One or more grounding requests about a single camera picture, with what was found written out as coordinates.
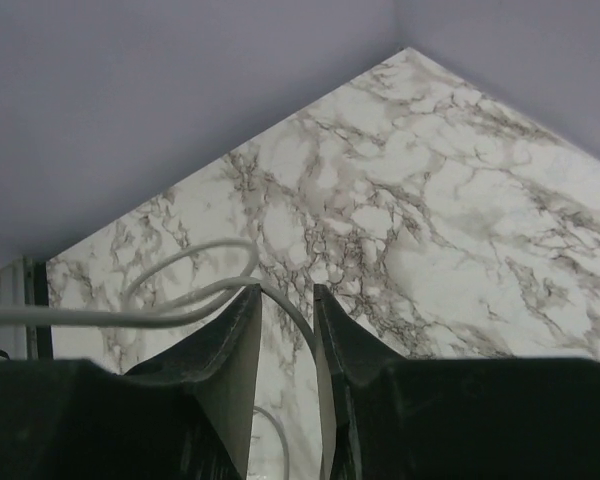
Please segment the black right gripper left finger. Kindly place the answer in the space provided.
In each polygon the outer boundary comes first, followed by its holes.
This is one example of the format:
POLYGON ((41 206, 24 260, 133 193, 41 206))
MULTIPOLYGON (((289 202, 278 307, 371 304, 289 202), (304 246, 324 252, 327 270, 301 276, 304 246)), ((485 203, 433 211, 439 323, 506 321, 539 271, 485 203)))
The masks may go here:
POLYGON ((262 293, 123 375, 81 360, 0 361, 0 479, 242 479, 262 293))

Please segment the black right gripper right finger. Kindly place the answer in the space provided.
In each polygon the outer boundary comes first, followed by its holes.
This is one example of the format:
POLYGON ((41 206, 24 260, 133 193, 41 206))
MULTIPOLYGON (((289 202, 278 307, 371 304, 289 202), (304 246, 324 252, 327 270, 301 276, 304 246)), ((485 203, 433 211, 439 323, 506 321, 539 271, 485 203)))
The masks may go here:
POLYGON ((600 363, 408 359, 314 288, 324 479, 600 479, 600 363))

